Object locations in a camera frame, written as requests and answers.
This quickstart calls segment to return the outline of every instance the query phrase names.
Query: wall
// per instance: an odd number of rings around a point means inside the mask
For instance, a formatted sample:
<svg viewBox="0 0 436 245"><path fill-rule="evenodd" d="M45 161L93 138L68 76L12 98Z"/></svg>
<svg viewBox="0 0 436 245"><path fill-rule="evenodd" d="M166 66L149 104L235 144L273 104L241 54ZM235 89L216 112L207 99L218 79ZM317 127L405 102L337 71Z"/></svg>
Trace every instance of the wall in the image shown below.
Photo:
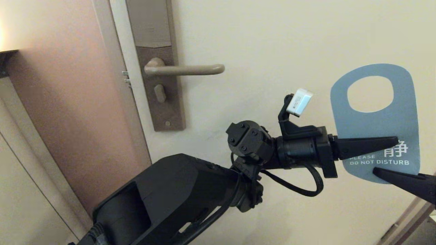
<svg viewBox="0 0 436 245"><path fill-rule="evenodd" d="M53 188L15 123L15 111L3 101L8 84L8 77L0 78L0 244L77 242L86 230Z"/></svg>
<svg viewBox="0 0 436 245"><path fill-rule="evenodd" d="M91 0L0 0L11 81L88 212L150 165L115 32ZM96 7L109 13L108 1Z"/></svg>
<svg viewBox="0 0 436 245"><path fill-rule="evenodd" d="M71 231L84 236L92 220L39 136L9 77L0 78L0 111L0 131L22 167Z"/></svg>

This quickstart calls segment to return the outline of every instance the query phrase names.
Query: door handle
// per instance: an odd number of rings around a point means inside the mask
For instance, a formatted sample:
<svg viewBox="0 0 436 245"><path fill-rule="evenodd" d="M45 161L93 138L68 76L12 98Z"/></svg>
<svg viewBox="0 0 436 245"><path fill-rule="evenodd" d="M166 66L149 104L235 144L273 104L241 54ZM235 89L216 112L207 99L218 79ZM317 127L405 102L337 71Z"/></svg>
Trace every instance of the door handle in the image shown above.
<svg viewBox="0 0 436 245"><path fill-rule="evenodd" d="M216 65L187 65L187 66L166 66L161 58L152 58L144 66L145 74L148 76L186 76L186 75L216 75L223 73L225 66Z"/></svg>

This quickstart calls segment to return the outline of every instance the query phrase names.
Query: do not disturb sign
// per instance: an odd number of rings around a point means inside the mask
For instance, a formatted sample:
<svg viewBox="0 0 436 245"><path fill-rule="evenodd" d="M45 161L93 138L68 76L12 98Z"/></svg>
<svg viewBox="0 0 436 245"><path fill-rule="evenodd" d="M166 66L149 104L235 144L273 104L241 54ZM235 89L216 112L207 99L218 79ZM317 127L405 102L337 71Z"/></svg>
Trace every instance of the do not disturb sign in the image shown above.
<svg viewBox="0 0 436 245"><path fill-rule="evenodd" d="M359 112L351 108L348 88L357 80L381 76L392 83L394 98L390 105L376 112ZM407 174L418 174L420 167L418 115L415 89L410 73L392 64L373 64L357 68L342 76L332 87L330 100L339 138L397 136L399 143L372 154L343 160L345 170L359 178L387 184L372 170L380 167Z"/></svg>

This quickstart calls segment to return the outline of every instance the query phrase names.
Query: black cable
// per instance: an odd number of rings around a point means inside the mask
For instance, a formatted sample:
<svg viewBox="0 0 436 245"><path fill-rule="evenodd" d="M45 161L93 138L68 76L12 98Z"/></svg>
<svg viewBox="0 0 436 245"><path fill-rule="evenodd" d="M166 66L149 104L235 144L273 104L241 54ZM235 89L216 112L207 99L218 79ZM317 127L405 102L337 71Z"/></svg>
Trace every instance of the black cable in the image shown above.
<svg viewBox="0 0 436 245"><path fill-rule="evenodd" d="M192 231L190 234L186 234L184 240L177 241L174 243L174 245L186 245L190 243L192 240L194 240L198 235L200 235L202 232L204 232L211 224L213 224L215 221L217 221L230 207L230 204L234 201L236 198L236 194L238 193L239 185L241 183L241 174L238 174L238 180L236 182L235 189L233 190L232 196L224 203L215 213L213 213L209 218L207 218L204 222L202 222L200 225L198 225L198 228Z"/></svg>
<svg viewBox="0 0 436 245"><path fill-rule="evenodd" d="M232 161L232 166L235 164L235 154L232 152L230 153L230 160Z"/></svg>
<svg viewBox="0 0 436 245"><path fill-rule="evenodd" d="M318 171L312 165L307 164L307 163L303 163L302 165L305 166L309 170L309 172L312 174L313 179L315 180L315 184L317 185L316 191L308 191L305 189L301 189L300 187L297 187L293 184L290 184L290 183L286 182L285 180L277 177L276 175L274 175L266 170L261 170L260 172L263 174L266 174L268 177L270 177L275 182L283 185L284 187L286 187L292 191L295 191L295 192L302 194L304 196L314 197L314 196L318 195L319 193L321 193L322 190L324 189L323 179L321 178Z"/></svg>

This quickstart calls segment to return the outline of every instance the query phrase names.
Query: door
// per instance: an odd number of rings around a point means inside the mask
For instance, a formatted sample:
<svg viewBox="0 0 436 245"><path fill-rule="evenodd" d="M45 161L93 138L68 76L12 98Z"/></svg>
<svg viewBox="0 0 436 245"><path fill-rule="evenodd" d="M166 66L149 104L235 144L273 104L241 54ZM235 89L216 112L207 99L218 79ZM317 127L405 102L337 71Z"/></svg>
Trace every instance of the door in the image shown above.
<svg viewBox="0 0 436 245"><path fill-rule="evenodd" d="M179 64L223 63L226 70L215 76L180 77L186 129L164 133L153 128L127 4L111 5L153 162L185 153L230 167L225 133L230 123L252 120L278 136L283 98L300 87L315 96L303 116L291 120L300 126L326 126L335 134L332 85L358 67L391 63L412 75L421 172L436 170L434 1L174 0ZM357 104L381 105L389 93L370 85L361 88L349 96ZM264 177L262 204L247 213L230 209L193 244L375 244L413 196L392 185L355 178L340 163L337 171L339 178L325 180L324 191L316 197L300 196ZM304 169L274 173L314 189Z"/></svg>

